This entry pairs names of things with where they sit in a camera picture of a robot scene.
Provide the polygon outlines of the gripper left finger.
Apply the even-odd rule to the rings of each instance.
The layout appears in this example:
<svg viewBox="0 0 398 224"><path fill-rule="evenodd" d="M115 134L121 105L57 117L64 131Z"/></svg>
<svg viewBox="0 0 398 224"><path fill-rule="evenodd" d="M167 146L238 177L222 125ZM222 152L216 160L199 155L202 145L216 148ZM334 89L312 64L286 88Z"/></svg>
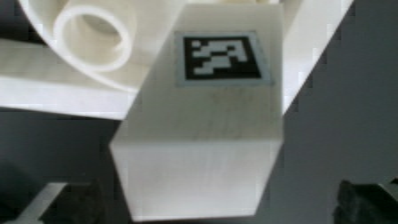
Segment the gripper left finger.
<svg viewBox="0 0 398 224"><path fill-rule="evenodd" d="M97 187L51 182L10 224L97 224Z"/></svg>

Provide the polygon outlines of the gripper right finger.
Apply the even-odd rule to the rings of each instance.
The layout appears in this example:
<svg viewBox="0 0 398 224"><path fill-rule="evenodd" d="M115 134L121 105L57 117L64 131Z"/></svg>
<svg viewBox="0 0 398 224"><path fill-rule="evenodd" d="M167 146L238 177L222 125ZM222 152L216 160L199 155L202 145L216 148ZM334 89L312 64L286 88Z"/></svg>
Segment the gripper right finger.
<svg viewBox="0 0 398 224"><path fill-rule="evenodd" d="M398 224L398 177L387 183L343 180L332 224Z"/></svg>

